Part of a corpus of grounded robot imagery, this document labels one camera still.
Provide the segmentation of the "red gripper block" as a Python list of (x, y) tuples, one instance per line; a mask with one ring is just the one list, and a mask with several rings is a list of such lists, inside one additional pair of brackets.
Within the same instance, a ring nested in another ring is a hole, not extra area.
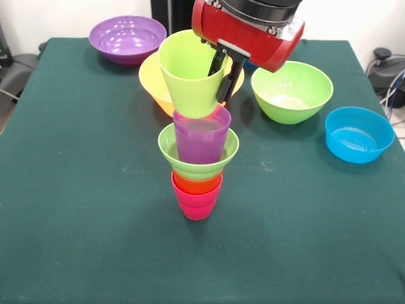
[(292, 54), (304, 32), (305, 22), (295, 16), (300, 1), (195, 1), (192, 29), (216, 50), (208, 77), (227, 64), (227, 50), (242, 56), (232, 58), (216, 100), (232, 97), (246, 58), (257, 67), (276, 72)]

